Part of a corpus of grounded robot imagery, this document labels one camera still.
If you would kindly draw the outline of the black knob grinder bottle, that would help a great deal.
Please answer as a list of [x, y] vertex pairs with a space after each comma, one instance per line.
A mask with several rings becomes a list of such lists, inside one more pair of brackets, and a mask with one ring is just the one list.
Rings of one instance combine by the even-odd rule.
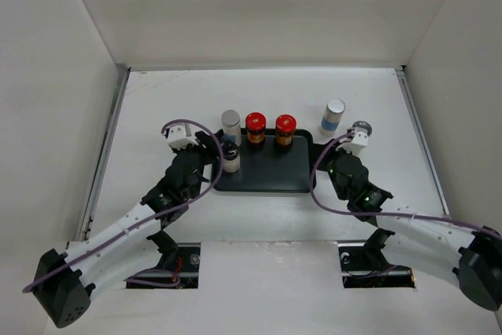
[[223, 170], [226, 173], [235, 173], [240, 169], [239, 146], [232, 140], [224, 140], [221, 144], [223, 151]]

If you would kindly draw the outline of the silver lid blue label shaker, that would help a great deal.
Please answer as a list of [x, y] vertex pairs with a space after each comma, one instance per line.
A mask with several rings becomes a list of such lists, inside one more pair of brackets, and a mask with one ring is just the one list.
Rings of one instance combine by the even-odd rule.
[[226, 110], [221, 115], [221, 124], [225, 140], [234, 142], [238, 147], [242, 143], [240, 115], [235, 110]]

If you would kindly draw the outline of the red lid sauce jar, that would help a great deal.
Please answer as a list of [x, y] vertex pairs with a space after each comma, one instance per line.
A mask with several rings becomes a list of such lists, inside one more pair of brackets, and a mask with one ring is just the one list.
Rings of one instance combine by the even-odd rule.
[[279, 115], [275, 121], [275, 146], [283, 151], [293, 146], [296, 119], [292, 115]]
[[246, 116], [246, 140], [251, 147], [263, 147], [266, 125], [266, 117], [260, 112], [251, 112]]

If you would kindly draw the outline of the white lid blue label shaker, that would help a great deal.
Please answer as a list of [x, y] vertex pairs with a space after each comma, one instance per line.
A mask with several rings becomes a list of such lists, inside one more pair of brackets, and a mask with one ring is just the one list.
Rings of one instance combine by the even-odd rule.
[[326, 104], [319, 126], [319, 132], [325, 137], [331, 137], [341, 122], [346, 105], [341, 99], [332, 99]]

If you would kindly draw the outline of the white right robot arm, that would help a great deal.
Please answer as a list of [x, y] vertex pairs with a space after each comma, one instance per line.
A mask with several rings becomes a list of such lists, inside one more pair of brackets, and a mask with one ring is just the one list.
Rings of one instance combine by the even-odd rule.
[[336, 196], [346, 203], [343, 215], [375, 227], [363, 251], [375, 269], [399, 265], [435, 276], [458, 288], [488, 311], [501, 308], [501, 235], [446, 217], [413, 213], [389, 191], [372, 184], [359, 157], [345, 151], [346, 133], [313, 147], [310, 181], [327, 172]]

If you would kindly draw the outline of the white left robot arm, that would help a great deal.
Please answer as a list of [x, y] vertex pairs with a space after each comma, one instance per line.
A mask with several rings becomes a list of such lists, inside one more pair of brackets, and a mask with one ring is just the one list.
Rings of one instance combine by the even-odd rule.
[[33, 294], [56, 328], [80, 319], [114, 284], [146, 270], [168, 271], [175, 264], [178, 245], [166, 228], [208, 193], [202, 186], [204, 168], [219, 164], [223, 152], [210, 131], [198, 131], [192, 140], [174, 140], [173, 131], [165, 131], [175, 154], [171, 165], [128, 213], [88, 240], [40, 257], [34, 280], [24, 290]]

